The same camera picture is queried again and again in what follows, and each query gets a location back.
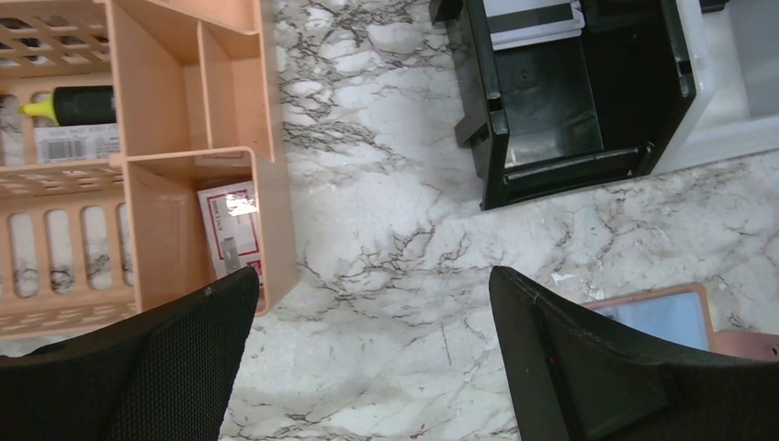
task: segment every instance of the gray marble veining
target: gray marble veining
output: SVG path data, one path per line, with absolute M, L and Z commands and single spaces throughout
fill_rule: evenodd
M 494 265 L 579 302 L 703 282 L 716 329 L 779 334 L 779 154 L 482 213 L 426 0 L 278 1 L 277 44 L 302 281 L 254 322 L 223 441 L 516 439 Z

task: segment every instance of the peach plastic desk organizer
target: peach plastic desk organizer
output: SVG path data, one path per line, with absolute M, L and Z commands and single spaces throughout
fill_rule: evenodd
M 94 329 L 208 284 L 197 191 L 235 182 L 254 181 L 260 210 L 265 286 L 257 312 L 295 286 L 269 0 L 0 0 L 0 17 L 25 24 L 0 24 L 0 93 L 24 103 L 58 85 L 113 84 L 121 140 L 110 160 L 36 164 L 33 123 L 23 121 L 24 165 L 0 163 L 0 338 Z M 124 202 L 134 285 L 119 265 Z M 114 262 L 105 289 L 92 288 L 85 262 L 81 213 L 94 206 L 105 213 Z M 75 286 L 66 294 L 47 270 L 44 217 L 54 209 L 70 225 Z M 18 213 L 31 218 L 40 269 L 40 289 L 26 298 L 9 231 Z

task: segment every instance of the white plastic box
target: white plastic box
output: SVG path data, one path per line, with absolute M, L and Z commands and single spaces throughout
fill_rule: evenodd
M 701 99 L 652 173 L 775 149 L 779 1 L 731 1 L 724 11 L 702 17 L 698 0 L 678 0 L 678 5 Z
M 262 284 L 257 201 L 251 181 L 198 191 L 209 255 L 217 278 L 251 266 Z

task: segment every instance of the yellow highlighter cap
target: yellow highlighter cap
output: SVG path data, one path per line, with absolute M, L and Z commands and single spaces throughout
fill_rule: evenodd
M 28 117 L 46 117 L 54 121 L 54 124 L 60 125 L 57 121 L 57 116 L 54 114 L 54 103 L 51 97 L 54 94 L 49 95 L 43 101 L 39 103 L 29 103 L 19 108 L 19 113 Z

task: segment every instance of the plastic organizer compartment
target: plastic organizer compartment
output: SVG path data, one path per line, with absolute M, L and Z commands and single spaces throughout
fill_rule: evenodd
M 0 94 L 24 103 L 55 86 L 112 84 L 121 148 L 105 160 L 36 164 L 32 119 L 21 121 L 16 156 L 0 145 L 0 339 L 95 329 L 213 281 L 197 198 L 208 187 L 254 182 L 264 270 L 258 314 L 297 284 L 270 7 L 0 0 Z M 105 216 L 110 261 L 110 282 L 100 287 L 87 250 L 84 213 L 92 207 Z M 54 211 L 68 220 L 66 290 L 55 287 Z M 20 291 L 30 272 L 15 267 L 11 219 L 20 214 L 35 250 L 31 295 Z
M 520 3 L 430 0 L 434 23 L 446 23 L 465 114 L 455 136 L 484 182 L 481 208 L 650 173 L 694 125 L 677 0 L 548 2 L 495 15 Z M 572 20 L 572 8 L 581 35 L 542 33 Z M 529 28 L 544 41 L 495 46 L 506 29 Z

